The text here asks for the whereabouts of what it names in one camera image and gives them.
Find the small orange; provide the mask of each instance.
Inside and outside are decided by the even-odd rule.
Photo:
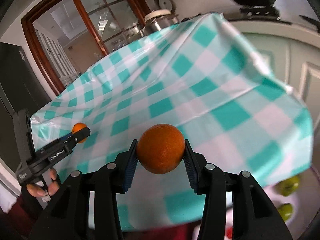
[[[76,123],[76,124],[73,126],[73,128],[72,128],[72,134],[80,131],[81,129],[83,129],[83,128],[85,128],[85,127],[87,127],[87,125],[84,124],[83,122],[78,122],[78,123]],[[85,142],[86,139],[87,139],[87,138],[83,139],[83,140],[80,141],[79,143]]]
[[[137,144],[141,165],[154,174],[174,170],[182,160],[183,134],[170,124],[157,124],[146,130]]]

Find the jar lid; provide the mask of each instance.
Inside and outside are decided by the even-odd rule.
[[[152,19],[152,18],[160,17],[160,16],[168,15],[168,14],[171,14],[171,11],[170,11],[170,10],[167,10],[167,9],[155,10],[155,11],[147,14],[147,15],[145,16],[144,20],[147,22],[148,20],[150,20],[150,19]]]

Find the wooden door frame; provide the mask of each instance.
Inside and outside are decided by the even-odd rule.
[[[30,51],[42,75],[56,95],[59,95],[65,89],[65,87],[55,73],[55,70],[52,68],[48,58],[45,55],[45,52],[42,49],[41,43],[38,40],[36,31],[33,27],[33,22],[60,1],[62,0],[42,0],[21,19],[22,29]],[[78,9],[86,27],[88,28],[89,33],[93,36],[97,45],[99,46],[102,54],[107,55],[108,51],[101,41],[95,27],[92,25],[92,22],[90,21],[88,14],[84,10],[82,3],[79,3],[79,0],[73,1],[76,1],[76,8]],[[144,17],[150,12],[150,9],[145,0],[127,0],[127,2],[130,5],[133,13],[136,15],[139,23],[141,25],[144,25]]]

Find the finger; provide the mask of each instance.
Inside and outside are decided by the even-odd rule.
[[[54,181],[52,182],[49,187],[48,187],[48,193],[50,196],[53,196],[59,189],[59,184],[58,182]]]
[[[56,169],[55,168],[51,168],[51,170],[50,170],[50,177],[51,177],[51,179],[52,180],[57,180],[57,171],[56,171]]]
[[[33,184],[28,184],[27,185],[27,190],[29,194],[33,197],[43,197],[45,196],[45,191],[42,190],[40,187],[33,185]]]

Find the teal checkered tablecloth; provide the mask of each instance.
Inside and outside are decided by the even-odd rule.
[[[77,122],[90,128],[85,143],[55,166],[62,180],[76,169],[98,170],[159,123],[176,126],[208,162],[228,172],[248,170],[262,186],[302,172],[311,161],[313,130],[306,106],[218,14],[113,52],[31,121],[37,149]],[[164,175],[138,164],[132,187],[117,201],[122,230],[128,231],[198,220],[204,195],[193,193],[183,162]]]

